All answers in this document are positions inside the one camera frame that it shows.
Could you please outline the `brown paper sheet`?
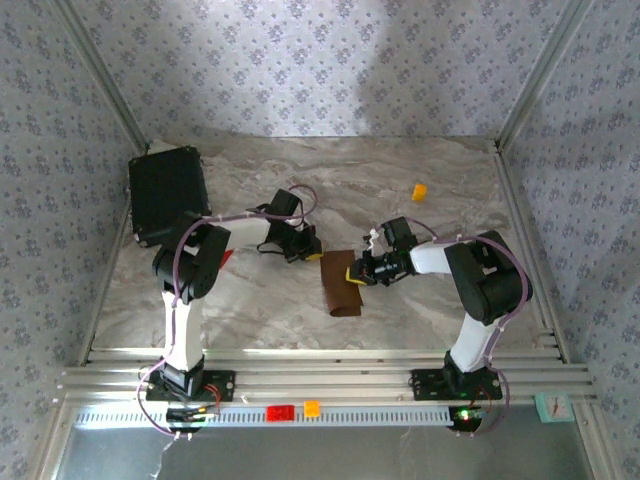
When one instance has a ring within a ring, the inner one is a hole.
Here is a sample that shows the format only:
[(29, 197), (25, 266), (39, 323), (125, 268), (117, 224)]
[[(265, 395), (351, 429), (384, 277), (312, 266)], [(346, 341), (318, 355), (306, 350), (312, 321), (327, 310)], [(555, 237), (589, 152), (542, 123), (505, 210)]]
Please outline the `brown paper sheet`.
[(359, 287), (346, 279), (355, 261), (353, 250), (327, 251), (320, 260), (321, 283), (329, 315), (358, 317), (362, 314)]

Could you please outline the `grey metal sheet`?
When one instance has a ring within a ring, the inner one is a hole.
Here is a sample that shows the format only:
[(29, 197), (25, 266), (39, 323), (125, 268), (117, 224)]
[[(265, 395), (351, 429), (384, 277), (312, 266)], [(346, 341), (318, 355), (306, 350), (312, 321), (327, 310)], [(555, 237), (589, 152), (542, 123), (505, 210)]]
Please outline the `grey metal sheet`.
[(594, 480), (572, 426), (514, 417), (478, 438), (441, 427), (72, 432), (56, 480)]

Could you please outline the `teal square clock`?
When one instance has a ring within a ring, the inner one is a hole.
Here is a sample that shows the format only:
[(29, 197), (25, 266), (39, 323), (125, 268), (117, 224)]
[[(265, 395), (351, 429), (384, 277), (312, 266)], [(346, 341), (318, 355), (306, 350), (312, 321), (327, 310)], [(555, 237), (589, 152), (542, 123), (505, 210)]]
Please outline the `teal square clock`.
[(535, 407), (542, 423), (570, 423), (575, 421), (572, 404), (566, 393), (537, 393)]

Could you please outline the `black case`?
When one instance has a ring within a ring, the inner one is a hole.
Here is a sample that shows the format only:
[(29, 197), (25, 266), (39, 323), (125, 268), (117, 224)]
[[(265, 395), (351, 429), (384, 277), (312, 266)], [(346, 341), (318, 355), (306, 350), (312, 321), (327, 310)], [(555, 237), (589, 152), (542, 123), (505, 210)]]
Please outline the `black case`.
[(185, 212), (210, 213), (199, 151), (170, 148), (132, 159), (129, 164), (131, 222), (136, 242), (153, 247), (164, 242)]

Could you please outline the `aluminium mounting rail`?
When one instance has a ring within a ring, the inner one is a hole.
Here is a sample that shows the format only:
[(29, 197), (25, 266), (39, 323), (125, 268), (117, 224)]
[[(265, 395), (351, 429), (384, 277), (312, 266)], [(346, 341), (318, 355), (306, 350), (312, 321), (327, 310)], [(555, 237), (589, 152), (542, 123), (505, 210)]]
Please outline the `aluminium mounting rail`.
[[(139, 380), (158, 359), (151, 348), (105, 348), (80, 367), (63, 370), (57, 398), (91, 402), (134, 399)], [(213, 350), (205, 365), (236, 374), (234, 403), (267, 405), (318, 400), (325, 405), (401, 405), (412, 401), (414, 369), (437, 369), (444, 355), (420, 350)], [(566, 393), (592, 403), (596, 390), (588, 368), (565, 363), (555, 348), (498, 352), (493, 359), (515, 404), (537, 393)]]

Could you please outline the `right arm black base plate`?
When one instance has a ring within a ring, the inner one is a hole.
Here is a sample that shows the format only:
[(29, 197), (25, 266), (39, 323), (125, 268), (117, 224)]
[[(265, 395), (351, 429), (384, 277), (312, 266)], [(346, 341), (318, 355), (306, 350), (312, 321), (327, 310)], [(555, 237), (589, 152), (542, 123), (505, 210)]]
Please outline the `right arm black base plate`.
[(416, 401), (472, 401), (503, 398), (498, 375), (486, 368), (461, 374), (445, 368), (414, 369), (410, 373), (408, 384)]

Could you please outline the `aluminium side rail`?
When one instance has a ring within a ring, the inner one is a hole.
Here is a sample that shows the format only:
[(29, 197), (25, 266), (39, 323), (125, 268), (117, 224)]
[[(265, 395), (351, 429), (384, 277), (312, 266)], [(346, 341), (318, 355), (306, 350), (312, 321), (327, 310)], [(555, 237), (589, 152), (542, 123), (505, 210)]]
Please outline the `aluminium side rail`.
[(558, 350), (558, 358), (563, 363), (570, 363), (571, 359), (567, 351), (567, 343), (560, 328), (556, 309), (552, 303), (549, 282), (544, 277), (543, 269), (539, 259), (536, 257), (536, 243), (527, 221), (527, 213), (529, 212), (527, 202), (518, 192), (516, 178), (510, 172), (508, 163), (502, 157), (497, 142), (489, 140), (487, 145), (493, 155), (497, 176), (509, 209), (522, 264), (526, 267), (527, 274), (533, 284), (531, 303), (536, 320), (541, 326), (540, 335), (545, 339), (553, 339), (551, 346)]
[(96, 297), (93, 309), (91, 311), (91, 315), (89, 317), (87, 330), (83, 337), (83, 342), (79, 351), (79, 356), (76, 361), (77, 366), (80, 366), (80, 367), (85, 366), (91, 354), (91, 347), (92, 347), (92, 343), (94, 341), (97, 326), (99, 323), (100, 313), (102, 311), (102, 308), (106, 299), (106, 295), (109, 289), (109, 285), (111, 282), (111, 278), (112, 278), (115, 265), (118, 259), (119, 250), (122, 245), (124, 232), (126, 230), (130, 212), (131, 212), (131, 198), (128, 198), (125, 202), (123, 212), (121, 213), (119, 218), (119, 224), (116, 230), (115, 239), (107, 260), (105, 274), (99, 285), (97, 297)]

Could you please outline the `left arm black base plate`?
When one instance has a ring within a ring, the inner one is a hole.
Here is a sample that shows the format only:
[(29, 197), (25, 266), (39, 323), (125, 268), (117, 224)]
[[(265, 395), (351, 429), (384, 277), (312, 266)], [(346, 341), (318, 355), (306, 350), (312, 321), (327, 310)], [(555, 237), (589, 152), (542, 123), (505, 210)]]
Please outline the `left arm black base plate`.
[(153, 372), (146, 387), (148, 401), (230, 402), (234, 398), (236, 373), (231, 370)]

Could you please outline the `aluminium corner post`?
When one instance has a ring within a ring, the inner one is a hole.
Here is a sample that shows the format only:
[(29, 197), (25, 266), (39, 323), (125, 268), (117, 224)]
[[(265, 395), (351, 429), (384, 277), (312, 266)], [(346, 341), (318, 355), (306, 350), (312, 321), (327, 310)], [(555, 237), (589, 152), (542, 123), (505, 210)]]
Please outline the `aluminium corner post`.
[(147, 139), (72, 0), (47, 1), (58, 16), (71, 43), (77, 50), (123, 132), (139, 152), (145, 153), (148, 147)]
[(594, 0), (567, 0), (549, 37), (526, 77), (514, 105), (495, 138), (497, 151), (503, 153), (517, 137), (524, 122), (542, 95), (567, 48), (594, 4)]

